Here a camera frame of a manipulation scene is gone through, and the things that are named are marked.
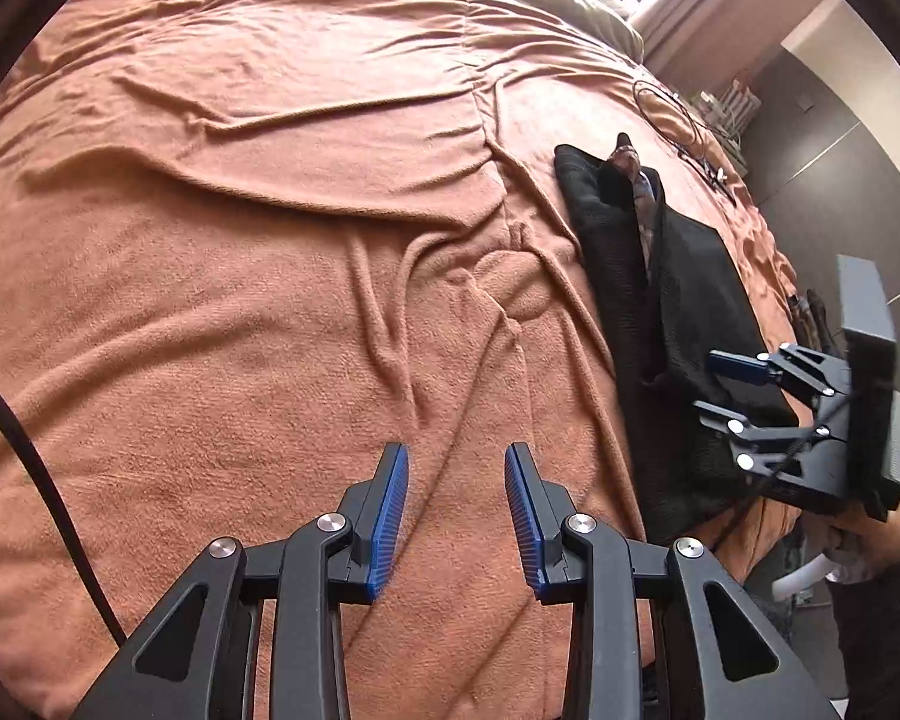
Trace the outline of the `person right hand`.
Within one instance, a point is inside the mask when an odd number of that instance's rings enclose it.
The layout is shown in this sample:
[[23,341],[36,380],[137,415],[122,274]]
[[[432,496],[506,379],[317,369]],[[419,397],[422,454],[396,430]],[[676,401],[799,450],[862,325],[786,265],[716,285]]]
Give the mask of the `person right hand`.
[[859,568],[855,574],[860,582],[877,578],[889,567],[900,564],[900,503],[888,512],[886,520],[877,520],[854,500],[841,515],[830,518],[827,525],[848,533],[859,543]]

